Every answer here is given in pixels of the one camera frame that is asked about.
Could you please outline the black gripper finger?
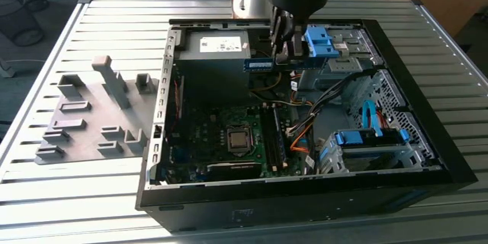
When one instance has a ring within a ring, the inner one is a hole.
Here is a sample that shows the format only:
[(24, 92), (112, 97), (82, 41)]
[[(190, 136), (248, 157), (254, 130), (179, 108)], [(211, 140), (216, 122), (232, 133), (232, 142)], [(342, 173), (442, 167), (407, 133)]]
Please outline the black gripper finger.
[(288, 59), (287, 43), (294, 37), (294, 32), (294, 16), (283, 9), (274, 9), (270, 21), (270, 37), (276, 64), (286, 63)]
[(295, 26), (294, 33), (294, 47), (295, 47), (295, 56), (304, 56), (304, 46), (303, 46), (303, 28), (302, 25)]

